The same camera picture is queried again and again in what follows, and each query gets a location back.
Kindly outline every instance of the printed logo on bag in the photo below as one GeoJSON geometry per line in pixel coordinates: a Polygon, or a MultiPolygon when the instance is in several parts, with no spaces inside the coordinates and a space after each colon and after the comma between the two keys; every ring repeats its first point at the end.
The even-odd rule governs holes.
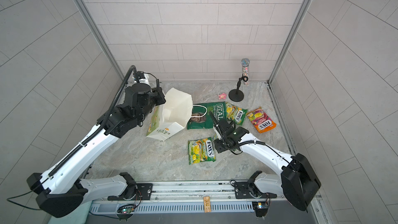
{"type": "Polygon", "coordinates": [[[266,127],[271,127],[272,126],[272,121],[267,119],[266,121],[264,121],[263,123],[258,125],[258,128],[260,130],[264,130],[266,127]]]}
{"type": "Polygon", "coordinates": [[[239,112],[236,114],[235,121],[239,122],[242,116],[243,116],[243,111],[239,110],[239,112]]]}
{"type": "Polygon", "coordinates": [[[166,129],[164,129],[164,130],[156,130],[156,131],[157,131],[157,132],[160,132],[160,133],[164,133],[164,134],[170,135],[170,133],[168,132],[168,130],[169,130],[169,128],[166,128],[166,129]]]}
{"type": "Polygon", "coordinates": [[[207,150],[207,155],[209,157],[214,157],[213,146],[211,145],[211,141],[210,140],[206,141],[206,150],[207,150]]]}
{"type": "Polygon", "coordinates": [[[224,118],[223,107],[222,107],[222,104],[217,104],[215,107],[216,107],[216,111],[215,111],[216,116],[215,117],[217,118],[217,121],[219,121],[220,119],[224,118]]]}

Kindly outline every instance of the black round base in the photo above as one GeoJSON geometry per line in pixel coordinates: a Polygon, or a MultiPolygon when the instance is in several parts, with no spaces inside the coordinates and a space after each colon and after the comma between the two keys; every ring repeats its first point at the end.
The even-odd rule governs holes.
{"type": "Polygon", "coordinates": [[[229,91],[228,97],[230,100],[235,101],[235,102],[240,102],[243,100],[243,98],[245,97],[243,95],[243,92],[239,89],[232,89],[231,91],[229,91]]]}

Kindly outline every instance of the gray marble surface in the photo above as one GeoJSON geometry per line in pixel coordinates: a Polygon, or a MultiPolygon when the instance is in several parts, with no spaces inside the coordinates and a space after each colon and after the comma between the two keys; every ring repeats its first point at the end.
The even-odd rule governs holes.
{"type": "MultiPolygon", "coordinates": [[[[161,83],[166,92],[174,87],[192,95],[193,103],[216,102],[218,95],[236,88],[236,82],[228,83],[161,83]]],[[[243,127],[261,141],[289,153],[286,139],[276,117],[266,84],[251,82],[241,87],[245,94],[236,105],[249,111],[262,107],[277,124],[276,128],[258,133],[245,118],[243,127]]],[[[128,172],[136,181],[177,181],[177,180],[229,180],[248,179],[255,171],[274,172],[262,162],[247,153],[234,155],[229,151],[216,153],[215,162],[188,164],[188,140],[212,137],[213,129],[184,129],[165,141],[146,137],[149,121],[143,127],[136,127],[105,150],[93,163],[87,178],[110,177],[128,172]]]]}

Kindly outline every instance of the gray floor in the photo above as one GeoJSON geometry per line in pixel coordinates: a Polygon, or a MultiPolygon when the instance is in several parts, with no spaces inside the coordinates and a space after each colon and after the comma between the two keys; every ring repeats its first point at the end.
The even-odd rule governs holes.
{"type": "MultiPolygon", "coordinates": [[[[315,224],[315,216],[311,211],[303,212],[293,207],[287,201],[274,201],[271,203],[268,214],[263,220],[257,219],[255,213],[194,213],[194,214],[136,214],[129,218],[130,223],[145,224],[315,224]]],[[[107,217],[88,215],[86,224],[119,223],[118,220],[107,217]]]]}
{"type": "MultiPolygon", "coordinates": [[[[236,87],[232,83],[162,83],[164,92],[174,87],[192,95],[194,103],[221,101],[218,95],[236,87]]],[[[289,153],[286,139],[276,117],[265,83],[254,82],[242,86],[245,98],[237,106],[254,110],[262,107],[277,124],[265,133],[258,133],[245,119],[243,127],[267,144],[289,153]]],[[[93,163],[87,178],[102,178],[128,172],[136,181],[217,180],[248,179],[255,171],[273,173],[266,165],[249,154],[234,155],[231,152],[216,154],[215,162],[188,164],[187,141],[214,135],[213,129],[182,130],[159,141],[145,135],[149,121],[136,127],[104,151],[93,163]]]]}

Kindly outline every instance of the green chip bag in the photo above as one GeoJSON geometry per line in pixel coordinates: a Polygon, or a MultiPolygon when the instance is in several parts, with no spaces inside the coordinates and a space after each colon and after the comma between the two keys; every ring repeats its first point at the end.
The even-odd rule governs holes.
{"type": "MultiPolygon", "coordinates": [[[[207,113],[203,117],[193,117],[188,121],[187,129],[211,129],[213,128],[213,120],[210,117],[210,111],[213,112],[216,120],[226,118],[226,106],[225,101],[222,102],[211,102],[211,103],[199,103],[207,108],[207,113]]],[[[206,109],[203,107],[193,106],[192,116],[202,116],[206,109]]]]}
{"type": "Polygon", "coordinates": [[[188,141],[189,164],[216,161],[211,137],[188,141]]]}
{"type": "Polygon", "coordinates": [[[242,125],[245,120],[247,109],[234,106],[231,103],[226,102],[226,118],[234,121],[238,125],[242,125]]]}

